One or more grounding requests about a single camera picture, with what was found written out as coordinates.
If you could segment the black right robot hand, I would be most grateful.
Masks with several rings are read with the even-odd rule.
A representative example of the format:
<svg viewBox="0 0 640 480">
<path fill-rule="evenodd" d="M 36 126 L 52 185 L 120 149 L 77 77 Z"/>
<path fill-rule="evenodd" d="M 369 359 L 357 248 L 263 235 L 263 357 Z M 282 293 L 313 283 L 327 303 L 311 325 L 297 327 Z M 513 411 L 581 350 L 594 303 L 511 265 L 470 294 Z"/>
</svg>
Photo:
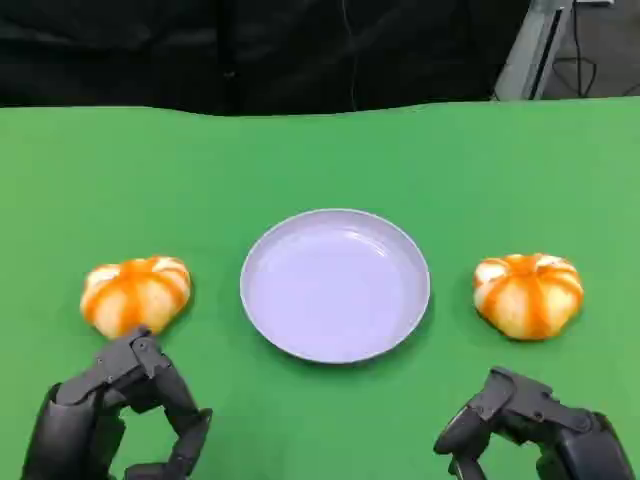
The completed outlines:
<svg viewBox="0 0 640 480">
<path fill-rule="evenodd" d="M 433 451 L 451 457 L 448 472 L 456 478 L 484 479 L 479 459 L 494 435 L 536 445 L 540 479 L 636 477 L 606 415 L 566 406 L 550 386 L 502 367 L 490 369 L 482 390 L 450 420 Z"/>
</svg>

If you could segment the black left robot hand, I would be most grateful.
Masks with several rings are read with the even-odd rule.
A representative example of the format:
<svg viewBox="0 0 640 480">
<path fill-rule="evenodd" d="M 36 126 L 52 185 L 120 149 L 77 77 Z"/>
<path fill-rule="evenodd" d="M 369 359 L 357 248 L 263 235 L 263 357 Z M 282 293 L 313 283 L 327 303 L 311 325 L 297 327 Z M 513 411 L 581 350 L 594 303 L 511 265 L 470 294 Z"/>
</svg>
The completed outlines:
<svg viewBox="0 0 640 480">
<path fill-rule="evenodd" d="M 146 326 L 110 341 L 92 366 L 45 395 L 26 452 L 24 479 L 109 479 L 124 409 L 162 408 L 177 440 L 164 462 L 128 467 L 127 479 L 187 479 L 210 429 L 187 384 Z"/>
</svg>

